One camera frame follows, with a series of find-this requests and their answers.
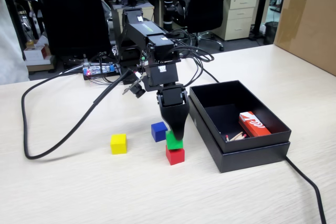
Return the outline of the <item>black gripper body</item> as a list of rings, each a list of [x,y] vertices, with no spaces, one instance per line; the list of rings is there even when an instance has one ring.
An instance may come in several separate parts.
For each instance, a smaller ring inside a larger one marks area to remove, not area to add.
[[[162,108],[188,104],[186,89],[182,84],[164,86],[157,91],[156,95],[158,104]]]

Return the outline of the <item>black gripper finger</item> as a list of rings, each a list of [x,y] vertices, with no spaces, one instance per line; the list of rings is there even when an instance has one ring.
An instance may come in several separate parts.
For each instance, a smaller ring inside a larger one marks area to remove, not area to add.
[[[173,106],[161,106],[161,116],[169,125],[174,137],[182,140],[184,137],[185,122],[189,114],[189,104],[179,104]]]

